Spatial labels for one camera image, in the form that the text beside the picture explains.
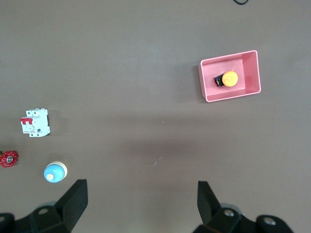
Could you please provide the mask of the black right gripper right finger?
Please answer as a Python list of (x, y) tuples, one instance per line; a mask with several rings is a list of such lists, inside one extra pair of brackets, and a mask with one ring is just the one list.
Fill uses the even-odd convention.
[(220, 204), (208, 182), (199, 181), (197, 207), (202, 220), (195, 233), (257, 233), (256, 223), (231, 204)]

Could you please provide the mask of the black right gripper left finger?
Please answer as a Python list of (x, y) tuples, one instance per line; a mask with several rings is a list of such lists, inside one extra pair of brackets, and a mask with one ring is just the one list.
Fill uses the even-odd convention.
[(41, 206), (17, 220), (14, 232), (70, 233), (87, 205), (87, 180), (77, 180), (54, 205)]

